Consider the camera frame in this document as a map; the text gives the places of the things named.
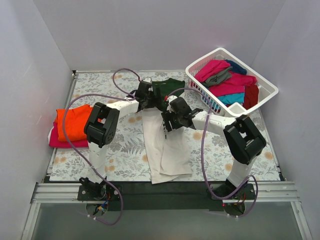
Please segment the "white green raglan t-shirt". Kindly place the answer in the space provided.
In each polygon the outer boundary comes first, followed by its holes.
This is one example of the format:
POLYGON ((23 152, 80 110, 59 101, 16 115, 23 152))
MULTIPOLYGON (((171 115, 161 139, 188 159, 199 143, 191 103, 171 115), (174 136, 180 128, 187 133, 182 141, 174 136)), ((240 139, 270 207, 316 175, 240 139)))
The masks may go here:
POLYGON ((166 109, 163 105, 160 109, 153 107, 141 112, 143 139, 152 184, 192 174, 191 151, 185 129, 182 127, 165 133, 161 113, 166 109))

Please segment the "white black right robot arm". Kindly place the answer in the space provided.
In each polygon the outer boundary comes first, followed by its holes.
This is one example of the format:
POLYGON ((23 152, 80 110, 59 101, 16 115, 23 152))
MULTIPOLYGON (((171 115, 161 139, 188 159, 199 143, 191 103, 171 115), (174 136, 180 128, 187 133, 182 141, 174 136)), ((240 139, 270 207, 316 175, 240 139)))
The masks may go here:
POLYGON ((167 132, 182 127, 202 130, 203 135, 211 132, 224 137, 234 162, 230 174, 221 186, 210 187, 204 167, 204 143, 201 140, 200 158, 204 182, 211 196, 218 200, 237 199, 245 192, 244 185, 248 182, 250 171, 257 156, 262 153, 267 143, 261 132, 247 115, 224 117, 210 114, 200 108, 187 113, 180 110, 167 110, 161 114, 167 132))

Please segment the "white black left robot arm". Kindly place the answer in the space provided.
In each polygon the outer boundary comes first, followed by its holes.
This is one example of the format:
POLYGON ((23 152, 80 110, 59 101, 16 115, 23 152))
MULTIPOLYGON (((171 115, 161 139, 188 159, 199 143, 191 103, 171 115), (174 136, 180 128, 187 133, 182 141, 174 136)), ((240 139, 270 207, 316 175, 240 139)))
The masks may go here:
POLYGON ((94 104, 84 126, 89 147, 89 170, 85 177, 79 179, 92 198, 101 200, 106 196, 106 154, 108 145, 115 138, 119 119, 144 109, 158 107, 162 101, 160 88, 143 80, 139 83, 138 89, 124 99, 114 103, 94 104))

